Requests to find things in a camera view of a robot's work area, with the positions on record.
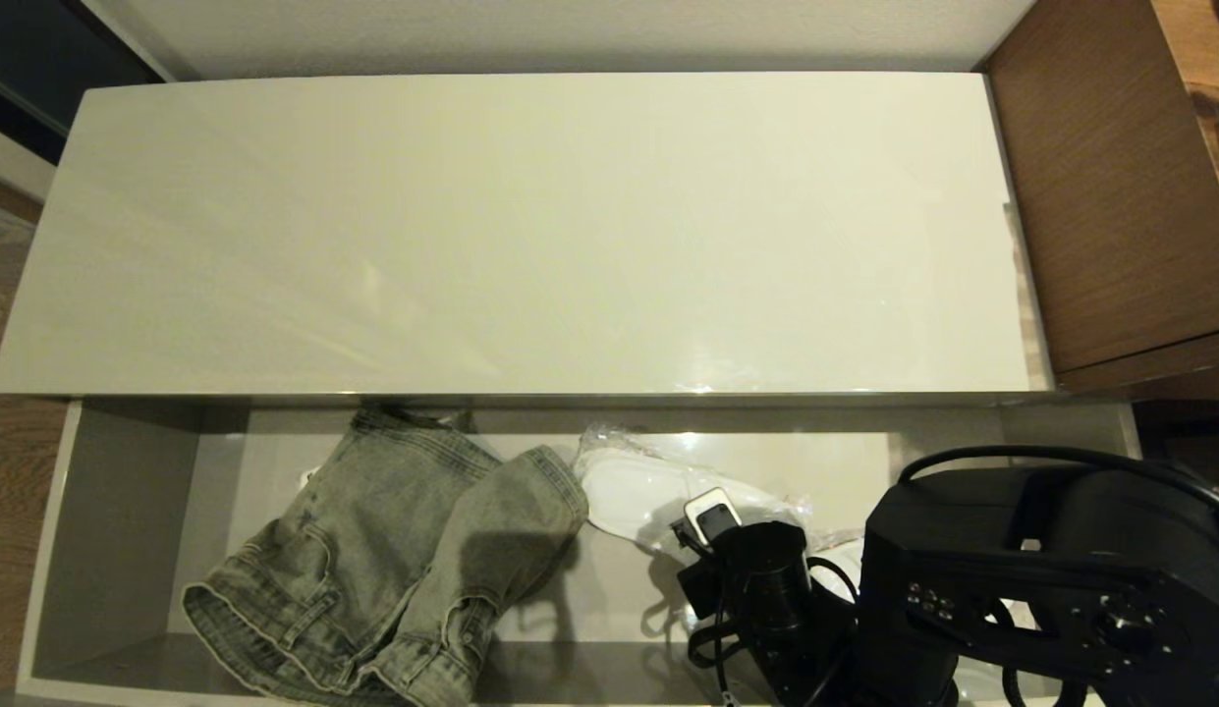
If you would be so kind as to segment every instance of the light wash jeans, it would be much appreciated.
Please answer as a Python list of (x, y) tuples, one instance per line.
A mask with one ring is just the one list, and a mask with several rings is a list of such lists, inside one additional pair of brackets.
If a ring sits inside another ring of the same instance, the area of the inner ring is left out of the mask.
[(547, 580), (586, 517), (549, 447), (501, 464), (436, 422), (362, 411), (285, 514), (182, 603), (265, 695), (466, 705), (500, 614)]

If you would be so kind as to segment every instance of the white wall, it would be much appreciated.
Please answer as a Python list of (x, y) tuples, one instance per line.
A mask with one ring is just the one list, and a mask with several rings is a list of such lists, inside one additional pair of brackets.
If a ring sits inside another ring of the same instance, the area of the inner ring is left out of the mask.
[(88, 0), (179, 79), (972, 71), (1032, 0)]
[(55, 178), (55, 165), (33, 155), (6, 134), (0, 134), (0, 183), (44, 205), (52, 178)]

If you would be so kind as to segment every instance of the wooden cabinet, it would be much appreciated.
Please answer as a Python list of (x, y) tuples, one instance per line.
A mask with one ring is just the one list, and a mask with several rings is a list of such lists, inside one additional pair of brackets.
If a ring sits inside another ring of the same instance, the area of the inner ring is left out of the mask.
[(987, 72), (1059, 385), (1219, 397), (1212, 4), (1039, 0)]

